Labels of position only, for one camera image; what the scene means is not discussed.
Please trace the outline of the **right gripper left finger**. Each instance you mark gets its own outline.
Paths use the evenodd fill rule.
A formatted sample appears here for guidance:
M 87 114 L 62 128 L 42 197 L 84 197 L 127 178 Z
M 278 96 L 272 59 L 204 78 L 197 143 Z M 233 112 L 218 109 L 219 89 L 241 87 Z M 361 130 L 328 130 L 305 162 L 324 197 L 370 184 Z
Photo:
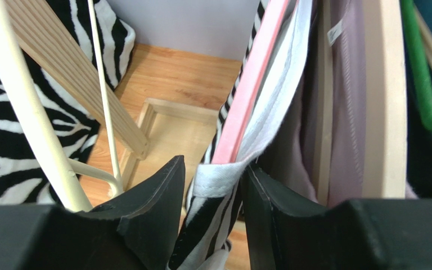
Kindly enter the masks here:
M 179 230 L 185 159 L 89 212 L 0 206 L 0 269 L 164 269 Z

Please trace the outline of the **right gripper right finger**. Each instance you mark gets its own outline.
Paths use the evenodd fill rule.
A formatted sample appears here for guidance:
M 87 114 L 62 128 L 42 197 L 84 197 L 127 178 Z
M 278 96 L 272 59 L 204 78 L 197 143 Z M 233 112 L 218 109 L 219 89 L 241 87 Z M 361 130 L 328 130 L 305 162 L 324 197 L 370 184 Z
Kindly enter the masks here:
M 432 199 L 327 209 L 255 166 L 240 186 L 252 269 L 432 269 Z

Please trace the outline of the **striped tank top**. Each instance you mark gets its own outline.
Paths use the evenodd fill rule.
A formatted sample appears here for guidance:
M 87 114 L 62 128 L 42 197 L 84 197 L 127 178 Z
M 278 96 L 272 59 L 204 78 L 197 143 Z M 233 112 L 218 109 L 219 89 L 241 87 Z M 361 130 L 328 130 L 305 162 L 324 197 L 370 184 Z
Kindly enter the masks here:
M 273 141 L 300 82 L 308 52 L 312 1 L 289 1 L 234 163 L 212 164 L 254 38 L 269 1 L 260 1 L 241 70 L 221 106 L 217 131 L 188 188 L 183 221 L 167 269 L 223 269 L 228 236 L 241 208 L 239 179 Z

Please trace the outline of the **cream hanger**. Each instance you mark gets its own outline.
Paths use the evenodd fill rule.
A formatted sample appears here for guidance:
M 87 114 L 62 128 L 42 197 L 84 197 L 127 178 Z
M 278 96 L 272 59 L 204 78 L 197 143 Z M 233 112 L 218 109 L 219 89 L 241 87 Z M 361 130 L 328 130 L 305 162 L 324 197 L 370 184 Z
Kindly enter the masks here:
M 64 207 L 73 212 L 92 209 L 77 174 L 107 182 L 114 197 L 123 193 L 119 177 L 64 154 L 35 90 L 4 1 L 0 1 L 0 79 L 29 145 Z

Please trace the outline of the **pink hanger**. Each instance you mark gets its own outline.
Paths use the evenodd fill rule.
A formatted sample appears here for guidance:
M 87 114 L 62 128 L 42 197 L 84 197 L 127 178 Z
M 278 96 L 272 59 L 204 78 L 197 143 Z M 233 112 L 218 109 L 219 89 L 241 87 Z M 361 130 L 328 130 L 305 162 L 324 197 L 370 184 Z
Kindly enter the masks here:
M 234 163 L 259 91 L 288 0 L 269 1 L 256 33 L 233 103 L 215 149 L 212 164 Z

